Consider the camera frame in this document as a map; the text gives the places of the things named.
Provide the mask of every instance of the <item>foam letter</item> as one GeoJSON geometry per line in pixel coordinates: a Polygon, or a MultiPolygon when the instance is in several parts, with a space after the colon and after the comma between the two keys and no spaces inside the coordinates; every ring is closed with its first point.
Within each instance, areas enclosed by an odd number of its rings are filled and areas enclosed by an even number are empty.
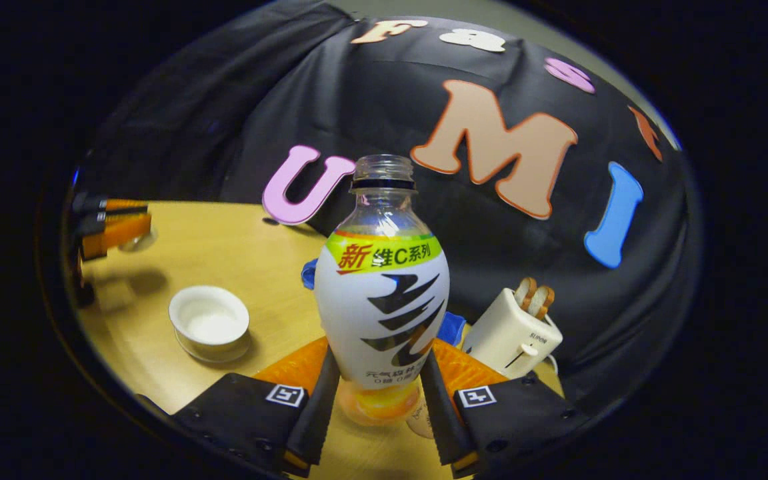
{"type": "Polygon", "coordinates": [[[589,79],[589,76],[579,68],[571,67],[558,58],[546,58],[545,62],[545,70],[555,78],[563,80],[586,93],[595,92],[594,85],[591,84],[591,79],[589,79]]]}
{"type": "Polygon", "coordinates": [[[621,246],[644,192],[634,176],[614,161],[609,162],[609,174],[613,182],[609,203],[597,230],[585,234],[585,249],[606,267],[617,268],[621,264],[621,246]]]}
{"type": "Polygon", "coordinates": [[[658,139],[658,136],[656,136],[656,131],[653,131],[653,128],[651,128],[651,125],[648,123],[648,119],[642,115],[642,112],[639,112],[630,105],[627,107],[630,109],[630,112],[636,116],[636,123],[639,125],[639,133],[642,134],[642,138],[648,145],[648,148],[651,149],[651,152],[653,152],[653,156],[655,156],[657,160],[662,161],[662,152],[659,151],[659,149],[656,147],[656,143],[653,142],[654,140],[658,139]]]}
{"type": "Polygon", "coordinates": [[[384,21],[376,22],[372,30],[366,32],[362,37],[357,37],[351,40],[352,43],[374,43],[383,42],[387,40],[386,34],[390,36],[399,35],[404,33],[411,27],[424,27],[429,22],[424,19],[385,19],[384,21]]]}
{"type": "Polygon", "coordinates": [[[354,172],[354,162],[339,157],[329,156],[325,160],[325,173],[307,194],[301,203],[290,203],[286,190],[295,180],[302,168],[311,161],[316,161],[319,152],[316,149],[296,145],[289,150],[289,157],[278,168],[263,191],[263,209],[276,221],[284,225],[298,225],[316,215],[317,210],[333,191],[342,177],[354,172]]]}
{"type": "Polygon", "coordinates": [[[487,31],[470,30],[469,28],[455,28],[451,33],[444,33],[440,39],[446,43],[456,43],[456,45],[470,45],[483,51],[500,52],[505,51],[503,44],[505,40],[488,33],[487,31]]]}
{"type": "Polygon", "coordinates": [[[560,119],[534,113],[511,130],[493,92],[460,80],[446,80],[450,99],[426,145],[414,147],[414,161],[440,173],[461,169],[455,151],[467,139],[467,160],[473,183],[487,182],[510,162],[511,174],[496,184],[497,194],[536,219],[549,218],[549,196],[568,146],[577,134],[560,119]]]}

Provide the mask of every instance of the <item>wooden table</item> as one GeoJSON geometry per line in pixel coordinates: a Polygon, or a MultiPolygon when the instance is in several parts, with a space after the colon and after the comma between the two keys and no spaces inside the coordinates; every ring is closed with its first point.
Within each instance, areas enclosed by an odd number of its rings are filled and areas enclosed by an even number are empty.
{"type": "MultiPolygon", "coordinates": [[[[83,266],[97,301],[80,311],[82,328],[132,392],[176,413],[224,374],[252,376],[324,335],[316,301],[301,283],[301,267],[318,257],[322,235],[307,225],[269,225],[260,205],[152,201],[149,209],[159,234],[152,247],[113,250],[83,266]],[[243,358],[210,364],[179,346],[167,307],[190,285],[220,286],[247,306],[252,344],[243,358]]],[[[561,395],[552,367],[535,371],[561,395]]],[[[335,407],[310,478],[450,480],[452,474],[439,464],[435,442],[406,423],[361,427],[335,407]]]]}

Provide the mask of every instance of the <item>plastic bottle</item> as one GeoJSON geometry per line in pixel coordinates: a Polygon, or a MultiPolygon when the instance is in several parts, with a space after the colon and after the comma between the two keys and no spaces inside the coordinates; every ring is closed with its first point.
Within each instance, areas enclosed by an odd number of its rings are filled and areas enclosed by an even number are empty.
{"type": "Polygon", "coordinates": [[[337,403],[362,425],[405,419],[415,407],[449,298],[446,257],[412,210],[412,171],[401,156],[360,158],[356,207],[316,267],[313,292],[343,379],[337,403]]]}

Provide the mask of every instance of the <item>black cloth backdrop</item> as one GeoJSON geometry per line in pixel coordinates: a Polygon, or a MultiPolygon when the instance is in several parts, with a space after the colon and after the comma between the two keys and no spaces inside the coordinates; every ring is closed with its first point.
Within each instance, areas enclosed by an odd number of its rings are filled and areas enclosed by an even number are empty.
{"type": "MultiPolygon", "coordinates": [[[[77,188],[147,200],[260,203],[289,149],[307,145],[321,157],[287,192],[301,200],[330,155],[408,156],[424,145],[449,99],[446,79],[492,90],[509,128],[549,113],[579,138],[561,165],[551,218],[533,219],[500,200],[493,185],[510,165],[482,185],[466,168],[445,175],[416,166],[415,210],[448,258],[449,309],[467,321],[524,276],[553,287],[551,316],[565,338],[554,354],[567,397],[588,414],[607,413],[670,347],[697,285],[701,221],[685,156],[657,131],[663,161],[656,160],[628,109],[632,101],[594,73],[592,95],[543,68],[547,57],[580,67],[574,61],[482,25],[424,19],[429,24],[409,34],[352,45],[379,19],[355,21],[327,4],[298,0],[241,16],[137,86],[98,130],[77,188]],[[506,52],[441,42],[453,28],[500,36],[506,52]],[[583,245],[609,199],[610,161],[644,191],[615,269],[583,245]]],[[[457,154],[466,164],[464,144],[457,154]]],[[[343,179],[309,222],[324,235],[353,208],[348,183],[343,179]]]]}

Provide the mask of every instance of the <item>bottle label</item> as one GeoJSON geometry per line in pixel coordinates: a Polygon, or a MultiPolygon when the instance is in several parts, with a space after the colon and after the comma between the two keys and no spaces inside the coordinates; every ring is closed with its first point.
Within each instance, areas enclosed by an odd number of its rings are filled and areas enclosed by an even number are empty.
{"type": "Polygon", "coordinates": [[[371,273],[412,267],[436,258],[443,251],[434,234],[380,237],[335,231],[325,243],[337,262],[337,273],[371,273]]]}
{"type": "Polygon", "coordinates": [[[336,231],[322,248],[315,285],[345,379],[381,389],[417,377],[449,298],[449,268],[435,236],[336,231]]]}

